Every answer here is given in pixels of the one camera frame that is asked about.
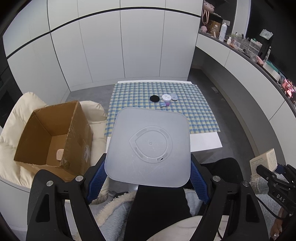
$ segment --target square container lid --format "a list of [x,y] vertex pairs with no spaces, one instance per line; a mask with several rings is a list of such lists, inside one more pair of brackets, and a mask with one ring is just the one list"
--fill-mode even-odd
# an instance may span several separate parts
[[190,177],[187,118],[170,111],[122,109],[113,127],[105,171],[120,182],[183,186]]

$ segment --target black pants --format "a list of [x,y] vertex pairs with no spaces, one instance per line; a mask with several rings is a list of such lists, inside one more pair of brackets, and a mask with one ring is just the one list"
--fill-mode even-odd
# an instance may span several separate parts
[[[213,176],[219,176],[226,182],[240,183],[243,181],[241,169],[233,158],[201,164],[207,167]],[[132,204],[124,241],[146,241],[148,238],[168,226],[190,218],[184,188],[193,189],[190,182],[180,188],[163,188],[139,185]],[[206,205],[202,205],[199,215],[203,215]],[[226,203],[224,214],[228,215],[230,203]]]

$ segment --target checkered tablecloth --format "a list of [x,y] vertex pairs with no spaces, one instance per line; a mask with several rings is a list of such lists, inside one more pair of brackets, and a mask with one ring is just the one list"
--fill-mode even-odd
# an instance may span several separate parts
[[[150,96],[176,93],[177,101],[160,108],[159,103],[150,101]],[[112,134],[117,113],[125,107],[140,107],[179,112],[187,117],[190,134],[217,132],[219,126],[201,91],[196,85],[167,82],[135,82],[115,85],[110,101],[105,136]]]

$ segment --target blue gripper pad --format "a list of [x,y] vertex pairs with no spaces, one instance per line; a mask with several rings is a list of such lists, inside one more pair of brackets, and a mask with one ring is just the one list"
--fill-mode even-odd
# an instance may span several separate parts
[[104,165],[105,165],[105,161],[102,162],[98,171],[96,172],[93,179],[89,183],[89,194],[86,198],[89,203],[91,203],[93,200],[98,198],[98,195],[102,189],[102,186],[107,178]]
[[192,161],[190,163],[190,181],[198,198],[205,204],[208,204],[210,198],[207,194],[207,184]]

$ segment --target metal screw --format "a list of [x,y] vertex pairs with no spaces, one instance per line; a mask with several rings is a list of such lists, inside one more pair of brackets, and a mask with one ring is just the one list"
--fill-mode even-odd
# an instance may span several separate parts
[[46,183],[46,186],[50,187],[53,183],[54,183],[53,181],[48,181],[48,182]]
[[75,178],[75,180],[76,180],[77,182],[80,182],[80,181],[83,180],[83,176],[77,176],[77,177]]
[[218,176],[213,176],[213,180],[214,180],[215,182],[220,182],[220,181],[221,181],[221,178],[218,177]]
[[243,184],[245,187],[248,187],[248,186],[250,185],[247,181],[243,181],[242,184]]

